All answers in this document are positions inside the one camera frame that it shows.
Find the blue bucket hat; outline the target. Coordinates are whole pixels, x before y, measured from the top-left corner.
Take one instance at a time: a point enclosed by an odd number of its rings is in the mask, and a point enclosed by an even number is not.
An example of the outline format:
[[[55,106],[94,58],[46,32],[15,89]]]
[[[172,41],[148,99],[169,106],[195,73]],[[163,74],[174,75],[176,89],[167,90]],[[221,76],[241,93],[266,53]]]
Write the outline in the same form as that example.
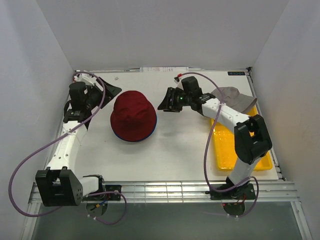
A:
[[[157,126],[157,118],[147,121],[124,121],[111,120],[110,125],[113,133],[126,142],[140,142],[153,134]]]

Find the dark red hat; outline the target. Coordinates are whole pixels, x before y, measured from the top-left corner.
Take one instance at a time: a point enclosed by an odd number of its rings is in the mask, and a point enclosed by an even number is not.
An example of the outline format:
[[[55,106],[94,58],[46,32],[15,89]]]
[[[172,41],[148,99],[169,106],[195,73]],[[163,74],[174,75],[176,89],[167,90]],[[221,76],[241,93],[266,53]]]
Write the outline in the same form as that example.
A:
[[[120,122],[138,122],[157,118],[153,105],[141,92],[128,90],[120,94],[113,106],[111,120]]]

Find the grey cap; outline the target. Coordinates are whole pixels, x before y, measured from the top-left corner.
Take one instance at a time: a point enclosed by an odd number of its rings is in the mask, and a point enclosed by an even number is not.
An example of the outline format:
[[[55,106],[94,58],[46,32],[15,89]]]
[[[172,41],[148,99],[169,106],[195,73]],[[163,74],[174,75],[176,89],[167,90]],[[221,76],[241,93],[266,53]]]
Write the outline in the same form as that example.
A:
[[[248,113],[257,102],[256,97],[242,94],[233,86],[221,87],[220,90],[223,94],[217,88],[211,94],[218,98],[219,101],[224,100],[228,107],[243,114]]]

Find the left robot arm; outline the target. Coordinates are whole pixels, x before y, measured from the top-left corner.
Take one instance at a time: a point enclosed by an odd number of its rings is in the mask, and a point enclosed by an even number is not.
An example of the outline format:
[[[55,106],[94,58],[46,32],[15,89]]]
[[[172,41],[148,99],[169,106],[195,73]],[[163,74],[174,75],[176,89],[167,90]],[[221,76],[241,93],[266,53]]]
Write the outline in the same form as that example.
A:
[[[44,170],[35,175],[42,203],[46,207],[78,206],[91,195],[100,200],[106,195],[99,174],[75,175],[81,142],[89,129],[93,110],[100,110],[122,89],[103,79],[80,75],[69,85],[69,101],[64,106],[61,137],[53,157]]]

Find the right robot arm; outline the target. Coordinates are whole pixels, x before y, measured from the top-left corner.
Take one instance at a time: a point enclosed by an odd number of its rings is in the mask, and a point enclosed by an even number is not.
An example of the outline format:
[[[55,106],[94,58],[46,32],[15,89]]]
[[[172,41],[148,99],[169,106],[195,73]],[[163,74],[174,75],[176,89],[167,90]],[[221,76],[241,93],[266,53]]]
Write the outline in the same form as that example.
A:
[[[237,199],[252,179],[258,161],[272,148],[272,141],[263,117],[249,116],[227,106],[212,93],[204,93],[194,76],[174,79],[175,88],[169,87],[159,104],[159,111],[179,113],[183,107],[190,107],[200,115],[213,119],[229,129],[234,137],[237,156],[235,166],[227,176],[225,184],[218,188],[209,185],[211,194],[217,193]]]

